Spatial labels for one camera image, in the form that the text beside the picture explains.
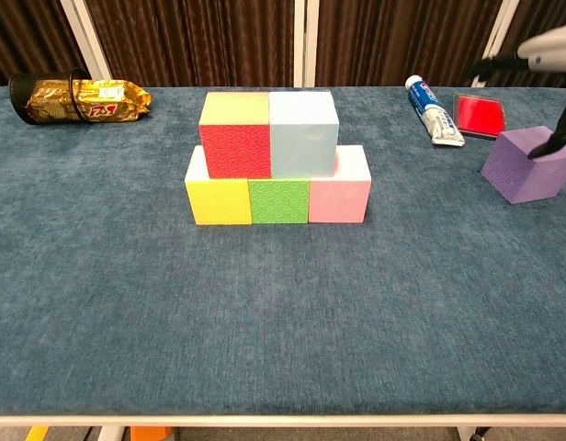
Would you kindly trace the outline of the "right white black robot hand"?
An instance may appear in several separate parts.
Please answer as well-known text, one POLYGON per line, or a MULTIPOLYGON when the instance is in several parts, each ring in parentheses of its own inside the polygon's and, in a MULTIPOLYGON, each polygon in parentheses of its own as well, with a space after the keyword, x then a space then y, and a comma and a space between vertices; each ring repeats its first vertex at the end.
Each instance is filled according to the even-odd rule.
MULTIPOLYGON (((464 75, 486 82, 499 71, 563 74, 566 81, 566 25, 522 42, 513 52, 484 58, 468 68, 464 75)), ((527 157, 535 159, 553 154, 565 145, 566 107, 548 140, 534 148, 527 157)))

